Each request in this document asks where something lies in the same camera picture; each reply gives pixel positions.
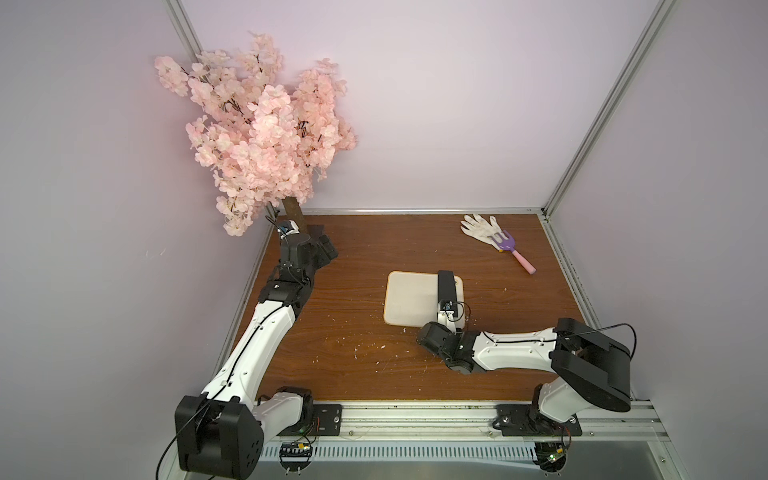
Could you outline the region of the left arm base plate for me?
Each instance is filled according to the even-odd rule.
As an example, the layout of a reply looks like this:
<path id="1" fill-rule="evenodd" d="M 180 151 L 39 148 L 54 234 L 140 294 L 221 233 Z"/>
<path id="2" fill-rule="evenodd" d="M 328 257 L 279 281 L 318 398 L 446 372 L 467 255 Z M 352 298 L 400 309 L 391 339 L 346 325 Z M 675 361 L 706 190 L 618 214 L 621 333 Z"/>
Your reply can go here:
<path id="1" fill-rule="evenodd" d="M 343 406 L 341 404 L 314 404 L 302 413 L 300 420 L 284 429 L 280 436 L 337 437 L 341 432 Z"/>

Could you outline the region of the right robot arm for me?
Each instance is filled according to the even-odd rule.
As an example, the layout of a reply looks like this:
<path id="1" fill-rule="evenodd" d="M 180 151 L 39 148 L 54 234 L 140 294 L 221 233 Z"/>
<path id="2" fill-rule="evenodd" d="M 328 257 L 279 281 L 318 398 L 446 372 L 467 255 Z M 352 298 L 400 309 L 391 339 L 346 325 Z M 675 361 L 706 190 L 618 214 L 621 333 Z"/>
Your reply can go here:
<path id="1" fill-rule="evenodd" d="M 421 328 L 417 343 L 462 374 L 502 369 L 553 373 L 556 379 L 535 389 L 534 420 L 557 424 L 596 407 L 631 409 L 630 369 L 634 350 L 572 318 L 553 328 L 518 334 L 452 330 L 439 322 Z"/>

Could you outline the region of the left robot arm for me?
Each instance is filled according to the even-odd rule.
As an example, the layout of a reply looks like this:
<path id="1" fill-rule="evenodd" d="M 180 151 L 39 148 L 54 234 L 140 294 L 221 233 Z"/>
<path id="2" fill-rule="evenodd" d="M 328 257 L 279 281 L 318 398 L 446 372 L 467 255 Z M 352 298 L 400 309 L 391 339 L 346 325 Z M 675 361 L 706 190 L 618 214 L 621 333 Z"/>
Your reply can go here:
<path id="1" fill-rule="evenodd" d="M 174 412 L 174 444 L 185 472 L 247 479 L 266 442 L 318 428 L 308 389 L 283 387 L 269 399 L 259 388 L 277 349 L 308 303 L 319 269 L 338 255 L 322 226 L 280 226 L 280 261 L 262 288 L 252 320 L 221 369 Z"/>

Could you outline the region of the white cutting board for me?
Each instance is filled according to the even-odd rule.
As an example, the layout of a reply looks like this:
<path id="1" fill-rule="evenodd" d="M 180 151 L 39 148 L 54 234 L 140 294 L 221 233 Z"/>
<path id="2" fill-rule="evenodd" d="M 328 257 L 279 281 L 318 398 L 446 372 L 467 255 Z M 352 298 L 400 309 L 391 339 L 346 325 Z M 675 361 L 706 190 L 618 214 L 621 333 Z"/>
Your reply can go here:
<path id="1" fill-rule="evenodd" d="M 464 302 L 463 279 L 455 275 L 458 301 Z M 437 274 L 393 271 L 389 274 L 383 319 L 389 325 L 421 328 L 437 322 Z"/>

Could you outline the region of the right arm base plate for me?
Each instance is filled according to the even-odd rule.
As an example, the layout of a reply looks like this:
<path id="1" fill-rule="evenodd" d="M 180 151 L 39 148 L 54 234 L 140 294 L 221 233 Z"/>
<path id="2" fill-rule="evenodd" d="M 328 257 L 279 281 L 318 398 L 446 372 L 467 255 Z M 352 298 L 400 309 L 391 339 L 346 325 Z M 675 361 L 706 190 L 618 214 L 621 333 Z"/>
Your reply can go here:
<path id="1" fill-rule="evenodd" d="M 558 423 L 538 413 L 531 404 L 499 404 L 491 427 L 503 436 L 511 437 L 555 437 L 583 435 L 576 417 L 565 423 Z"/>

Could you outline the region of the black cleaver knife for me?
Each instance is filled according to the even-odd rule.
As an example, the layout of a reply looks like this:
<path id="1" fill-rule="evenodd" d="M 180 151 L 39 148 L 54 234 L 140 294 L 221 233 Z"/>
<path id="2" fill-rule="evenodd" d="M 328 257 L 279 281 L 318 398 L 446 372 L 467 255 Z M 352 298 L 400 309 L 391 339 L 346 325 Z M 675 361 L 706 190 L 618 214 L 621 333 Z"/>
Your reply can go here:
<path id="1" fill-rule="evenodd" d="M 455 276 L 452 271 L 437 273 L 437 305 L 440 311 L 454 311 L 458 304 Z"/>

